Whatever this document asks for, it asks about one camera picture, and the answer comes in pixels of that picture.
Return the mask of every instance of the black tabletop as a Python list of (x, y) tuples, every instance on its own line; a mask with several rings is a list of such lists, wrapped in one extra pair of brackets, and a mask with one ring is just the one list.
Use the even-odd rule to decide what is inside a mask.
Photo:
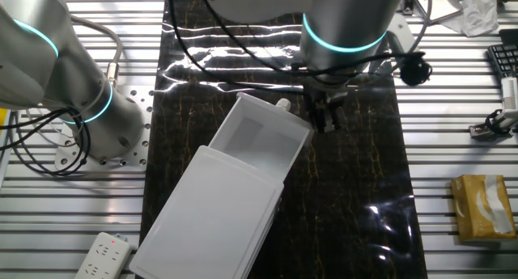
[[(175, 7), (189, 51), (207, 69), (266, 87), (303, 82), (251, 60), (224, 36), (201, 0), (175, 0)], [(231, 30), (255, 54), (284, 66), (298, 59), (301, 22), (301, 15), (284, 15)], [(141, 241), (197, 148), (209, 144), (242, 91), (191, 64), (170, 23), (166, 12)], [(305, 117), (300, 95), (244, 91), (271, 103), (288, 98), (291, 111)], [(316, 134), (293, 165), (249, 278), (427, 277), (392, 79), (351, 92), (342, 111), (344, 129)]]

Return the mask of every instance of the metal rail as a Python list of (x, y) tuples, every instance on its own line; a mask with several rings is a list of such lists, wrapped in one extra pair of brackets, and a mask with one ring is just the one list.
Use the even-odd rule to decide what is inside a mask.
[[(163, 0), (66, 1), (74, 15), (107, 25), (121, 36), (125, 53), (120, 86), (152, 90)], [(506, 8), (499, 16), (500, 27), (517, 28), (518, 4), (509, 3)], [(417, 34), (421, 19), (408, 20)], [(105, 68), (115, 44), (89, 28), (74, 28), (88, 52)], [(483, 56), (488, 46), (498, 43), (496, 33), (468, 39), (445, 27), (430, 27), (421, 49), (434, 66), (431, 81), (408, 88), (396, 79), (431, 279), (518, 277), (518, 242), (503, 243), (499, 248), (459, 244), (449, 190), (450, 179), (459, 175), (505, 175), (518, 217), (517, 138), (480, 144), (469, 139), (467, 130), (468, 125), (501, 108), (499, 86)], [(50, 127), (46, 132), (58, 141)], [(37, 136), (28, 144), (42, 161), (53, 163), (53, 146)], [(140, 172), (54, 180), (29, 171), (12, 155), (0, 192), (0, 278), (73, 278), (100, 231), (122, 233), (137, 243), (143, 186)]]

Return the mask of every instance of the translucent plastic container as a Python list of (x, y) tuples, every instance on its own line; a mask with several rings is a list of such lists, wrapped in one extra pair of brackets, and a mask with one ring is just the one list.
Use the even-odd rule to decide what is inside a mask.
[(129, 268), (144, 278), (246, 278), (309, 123), (260, 99), (239, 99), (202, 146)]

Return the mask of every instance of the power outlet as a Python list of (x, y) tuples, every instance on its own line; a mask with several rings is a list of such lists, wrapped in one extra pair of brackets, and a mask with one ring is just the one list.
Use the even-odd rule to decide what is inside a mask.
[(75, 279), (115, 279), (131, 253), (131, 246), (106, 233), (97, 235)]

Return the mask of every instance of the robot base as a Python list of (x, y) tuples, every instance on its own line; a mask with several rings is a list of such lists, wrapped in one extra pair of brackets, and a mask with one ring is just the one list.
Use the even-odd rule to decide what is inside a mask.
[[(151, 131), (151, 116), (153, 108), (152, 86), (119, 86), (121, 95), (131, 98), (142, 109), (144, 116), (144, 130), (137, 145), (128, 154), (109, 160), (96, 160), (88, 157), (87, 164), (81, 167), (81, 172), (93, 171), (145, 171), (147, 165), (147, 151), (149, 149), (149, 136)], [(71, 137), (72, 130), (63, 126), (62, 132)], [(72, 139), (61, 136), (60, 144), (73, 142)], [(55, 165), (58, 170), (69, 166), (79, 152), (78, 146), (57, 148)]]

